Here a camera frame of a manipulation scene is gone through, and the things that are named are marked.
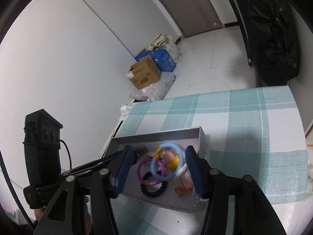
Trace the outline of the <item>person's left hand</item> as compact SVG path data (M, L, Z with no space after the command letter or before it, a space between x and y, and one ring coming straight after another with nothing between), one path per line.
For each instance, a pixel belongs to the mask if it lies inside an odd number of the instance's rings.
M89 214L87 203L89 202L89 198L87 196L84 196L84 220L85 220L85 229L86 234L94 234L93 232L93 225L91 220L91 215ZM46 211L46 206L42 207L40 209L34 210L34 215L36 220L34 221L34 226L36 227L38 223L41 221L43 215ZM59 210L57 206L54 207L53 210L51 210L49 216L51 219L55 221L63 221L65 219L65 213L66 211L64 209Z

